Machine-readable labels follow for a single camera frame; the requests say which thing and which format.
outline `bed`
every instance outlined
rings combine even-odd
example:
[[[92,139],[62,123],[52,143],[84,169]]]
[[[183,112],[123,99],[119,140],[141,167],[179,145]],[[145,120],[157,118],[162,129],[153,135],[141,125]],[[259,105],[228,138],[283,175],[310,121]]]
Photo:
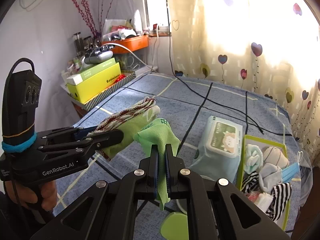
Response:
[[[181,79],[204,97],[210,89],[211,81],[185,77],[181,77]],[[252,120],[248,119],[246,123],[245,114],[218,106],[207,100],[204,102],[202,97],[194,94],[176,77],[159,73],[137,77],[103,100],[74,126],[97,125],[110,114],[133,105],[145,96],[155,97],[156,104],[161,110],[158,117],[165,118],[170,123],[173,133],[180,140],[185,136],[200,109],[178,154],[184,160],[186,167],[192,163],[207,119],[211,115],[242,125],[243,134],[247,128],[249,135],[284,143],[287,147],[290,163],[297,162],[299,147],[291,135],[290,118],[285,109],[264,96],[216,82],[212,84],[208,99],[243,112],[246,112],[247,106],[247,116],[263,128],[264,134],[259,131]],[[95,154],[89,161],[88,169],[57,180],[59,199],[54,214],[57,215],[61,212],[97,180],[104,179],[113,182],[128,172],[134,171],[143,158],[145,158],[143,150],[136,142],[119,152],[111,162],[107,162],[102,156]],[[299,209],[300,173],[295,175],[291,184],[292,196],[285,229],[289,235],[293,230]],[[164,239],[159,233],[160,226],[170,212],[179,211],[176,202],[167,203],[163,212],[160,211],[157,201],[147,202],[140,206],[142,203],[143,201],[138,203],[134,239]]]

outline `yellow rubber band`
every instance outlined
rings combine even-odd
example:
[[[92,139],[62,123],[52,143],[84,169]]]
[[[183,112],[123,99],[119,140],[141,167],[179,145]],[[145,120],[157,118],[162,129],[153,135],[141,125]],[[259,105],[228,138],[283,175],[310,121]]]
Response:
[[[35,125],[35,123],[33,123],[28,129],[24,130],[21,133],[18,133],[18,134],[15,134],[15,135],[10,135],[10,136],[3,135],[2,137],[4,137],[4,138],[17,137],[17,136],[22,135],[23,133],[29,131],[34,125]]]

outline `window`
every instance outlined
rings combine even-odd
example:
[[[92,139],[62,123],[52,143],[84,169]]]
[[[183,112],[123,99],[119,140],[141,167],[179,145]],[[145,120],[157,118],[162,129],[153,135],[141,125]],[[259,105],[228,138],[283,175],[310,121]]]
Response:
[[[146,0],[148,8],[149,26],[152,28],[154,24],[159,26],[168,26],[168,16],[166,0]]]

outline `metal screw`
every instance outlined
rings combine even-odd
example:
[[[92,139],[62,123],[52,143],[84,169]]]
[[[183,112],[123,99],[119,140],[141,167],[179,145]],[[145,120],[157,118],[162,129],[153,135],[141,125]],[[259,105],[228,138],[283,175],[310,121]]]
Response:
[[[98,188],[105,187],[106,185],[107,185],[107,183],[106,183],[104,180],[99,180],[99,181],[97,181],[97,183],[96,183],[96,186],[97,186]]]
[[[181,173],[182,175],[189,175],[189,174],[190,174],[190,171],[189,171],[188,169],[182,169],[182,170],[180,171],[180,173]]]
[[[141,170],[141,169],[137,169],[134,171],[134,174],[136,176],[142,176],[144,174],[144,170]]]
[[[220,184],[221,186],[226,186],[226,185],[229,184],[229,181],[228,181],[227,179],[224,179],[224,178],[219,179],[218,182],[219,182],[219,184]]]

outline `orange basket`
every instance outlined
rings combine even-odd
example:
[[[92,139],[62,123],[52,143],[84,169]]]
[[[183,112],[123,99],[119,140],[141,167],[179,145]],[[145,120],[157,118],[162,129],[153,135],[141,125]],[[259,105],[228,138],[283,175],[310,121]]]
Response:
[[[102,44],[104,45],[104,44],[107,44],[110,42],[125,46],[131,51],[135,51],[137,49],[142,49],[142,48],[148,47],[148,45],[149,45],[148,35],[125,39],[123,41],[103,41]],[[128,53],[128,51],[126,49],[118,47],[118,46],[116,46],[114,49],[112,49],[112,52],[113,52],[113,54]]]

